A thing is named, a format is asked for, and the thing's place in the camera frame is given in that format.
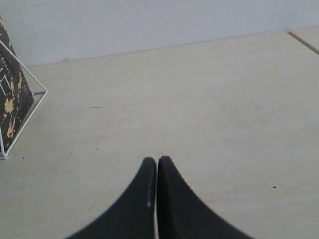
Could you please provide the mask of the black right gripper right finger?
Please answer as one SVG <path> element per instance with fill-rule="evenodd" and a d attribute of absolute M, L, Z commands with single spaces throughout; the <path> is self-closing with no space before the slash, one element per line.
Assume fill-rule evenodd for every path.
<path fill-rule="evenodd" d="M 157 221 L 160 239 L 251 238 L 207 207 L 169 156 L 158 163 Z"/>

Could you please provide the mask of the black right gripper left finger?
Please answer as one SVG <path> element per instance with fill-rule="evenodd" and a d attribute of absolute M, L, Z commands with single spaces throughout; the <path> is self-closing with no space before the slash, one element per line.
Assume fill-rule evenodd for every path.
<path fill-rule="evenodd" d="M 156 180 L 156 162 L 146 157 L 129 186 L 114 204 L 69 238 L 154 239 Z"/>

